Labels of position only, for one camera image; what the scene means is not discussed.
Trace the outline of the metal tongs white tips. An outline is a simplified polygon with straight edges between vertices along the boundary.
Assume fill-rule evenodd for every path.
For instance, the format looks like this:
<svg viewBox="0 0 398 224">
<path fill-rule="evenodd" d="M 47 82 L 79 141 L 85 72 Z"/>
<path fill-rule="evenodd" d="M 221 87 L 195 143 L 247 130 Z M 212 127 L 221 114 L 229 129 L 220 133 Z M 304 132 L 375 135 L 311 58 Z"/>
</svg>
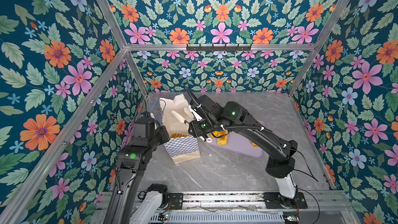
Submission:
<svg viewBox="0 0 398 224">
<path fill-rule="evenodd" d="M 179 122 L 184 123 L 186 126 L 189 127 L 189 121 L 186 120 L 186 119 L 184 119 L 183 116 L 182 116 L 181 114 L 179 114 L 179 113 L 176 112 L 176 111 L 171 111 L 171 114 L 172 114 L 173 117 L 174 117 L 175 119 L 177 119 Z M 199 139 L 202 140 L 202 141 L 205 142 L 205 143 L 211 143 L 211 142 L 212 142 L 212 139 L 211 139 L 211 138 L 204 138 L 204 137 L 200 136 Z"/>
</svg>

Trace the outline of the checkered paper bag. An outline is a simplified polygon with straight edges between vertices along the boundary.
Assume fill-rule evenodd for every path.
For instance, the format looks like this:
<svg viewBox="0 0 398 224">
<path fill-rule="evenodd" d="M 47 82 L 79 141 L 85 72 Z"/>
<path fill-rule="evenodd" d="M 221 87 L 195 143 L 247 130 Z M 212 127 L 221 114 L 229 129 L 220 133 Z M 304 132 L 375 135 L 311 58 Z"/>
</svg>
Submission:
<svg viewBox="0 0 398 224">
<path fill-rule="evenodd" d="M 183 94 L 172 99 L 159 98 L 152 105 L 151 113 L 166 127 L 170 140 L 163 146 L 175 164 L 201 157 L 197 138 L 188 132 L 194 117 Z"/>
</svg>

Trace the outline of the lilac plastic tray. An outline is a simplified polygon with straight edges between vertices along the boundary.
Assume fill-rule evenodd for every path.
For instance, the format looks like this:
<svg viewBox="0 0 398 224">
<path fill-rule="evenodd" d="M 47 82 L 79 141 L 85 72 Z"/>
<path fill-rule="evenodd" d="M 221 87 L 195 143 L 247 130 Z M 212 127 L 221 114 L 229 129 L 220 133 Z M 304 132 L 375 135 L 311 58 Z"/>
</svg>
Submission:
<svg viewBox="0 0 398 224">
<path fill-rule="evenodd" d="M 261 158 L 264 154 L 264 151 L 261 148 L 253 145 L 249 139 L 241 136 L 239 133 L 231 132 L 228 135 L 226 145 L 219 145 L 218 140 L 211 134 L 208 134 L 207 136 L 211 139 L 211 142 L 206 142 L 210 146 L 237 152 L 254 158 Z"/>
</svg>

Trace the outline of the large striped loaf bread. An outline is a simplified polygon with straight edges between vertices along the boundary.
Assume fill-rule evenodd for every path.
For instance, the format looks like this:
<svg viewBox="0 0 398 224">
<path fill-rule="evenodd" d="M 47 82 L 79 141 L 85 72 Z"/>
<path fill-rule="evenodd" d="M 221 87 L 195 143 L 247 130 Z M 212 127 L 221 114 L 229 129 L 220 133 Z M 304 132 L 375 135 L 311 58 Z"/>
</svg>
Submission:
<svg viewBox="0 0 398 224">
<path fill-rule="evenodd" d="M 181 133 L 174 133 L 170 136 L 171 139 L 176 139 L 176 138 L 185 138 L 188 137 L 188 134 L 181 134 Z"/>
</svg>

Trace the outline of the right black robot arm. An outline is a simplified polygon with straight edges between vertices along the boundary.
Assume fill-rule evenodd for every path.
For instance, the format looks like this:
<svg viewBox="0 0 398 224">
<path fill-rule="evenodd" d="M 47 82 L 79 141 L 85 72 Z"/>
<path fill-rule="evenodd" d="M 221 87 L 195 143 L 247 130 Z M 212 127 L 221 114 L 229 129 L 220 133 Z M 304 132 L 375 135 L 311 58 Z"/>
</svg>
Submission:
<svg viewBox="0 0 398 224">
<path fill-rule="evenodd" d="M 295 166 L 296 141 L 278 137 L 237 102 L 229 101 L 221 106 L 206 95 L 196 97 L 190 90 L 187 94 L 191 98 L 191 113 L 199 117 L 189 122 L 190 135 L 208 138 L 214 132 L 227 131 L 253 142 L 269 156 L 265 171 L 275 178 L 279 195 L 291 201 L 296 199 L 298 188 L 291 174 Z"/>
</svg>

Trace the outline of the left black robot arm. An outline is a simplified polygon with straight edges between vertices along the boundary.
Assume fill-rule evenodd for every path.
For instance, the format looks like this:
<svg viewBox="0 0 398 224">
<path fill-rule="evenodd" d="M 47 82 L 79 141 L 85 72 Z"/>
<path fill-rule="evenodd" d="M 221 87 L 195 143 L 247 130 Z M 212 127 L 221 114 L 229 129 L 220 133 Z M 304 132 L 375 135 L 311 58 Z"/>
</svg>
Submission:
<svg viewBox="0 0 398 224">
<path fill-rule="evenodd" d="M 138 119 L 127 144 L 118 152 L 115 187 L 104 219 L 105 224 L 128 224 L 135 196 L 152 153 L 170 140 L 165 126 L 151 117 Z"/>
</svg>

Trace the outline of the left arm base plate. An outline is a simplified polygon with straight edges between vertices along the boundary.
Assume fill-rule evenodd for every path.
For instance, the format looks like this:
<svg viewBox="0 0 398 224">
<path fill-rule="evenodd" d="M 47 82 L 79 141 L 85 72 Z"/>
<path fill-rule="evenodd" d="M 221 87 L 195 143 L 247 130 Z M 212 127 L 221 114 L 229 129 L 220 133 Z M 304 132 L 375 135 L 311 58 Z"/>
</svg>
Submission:
<svg viewBox="0 0 398 224">
<path fill-rule="evenodd" d="M 183 193 L 167 193 L 162 198 L 162 205 L 160 209 L 168 210 L 168 209 L 177 209 L 181 210 L 183 205 Z"/>
</svg>

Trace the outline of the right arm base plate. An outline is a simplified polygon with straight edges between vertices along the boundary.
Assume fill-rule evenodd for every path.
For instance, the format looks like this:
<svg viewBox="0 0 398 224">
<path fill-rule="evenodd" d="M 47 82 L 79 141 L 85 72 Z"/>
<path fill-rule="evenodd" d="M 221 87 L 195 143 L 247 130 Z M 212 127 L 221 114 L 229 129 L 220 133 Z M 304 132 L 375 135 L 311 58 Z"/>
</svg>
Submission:
<svg viewBox="0 0 398 224">
<path fill-rule="evenodd" d="M 302 192 L 297 192 L 293 199 L 283 197 L 278 192 L 265 192 L 263 199 L 267 209 L 308 209 Z"/>
</svg>

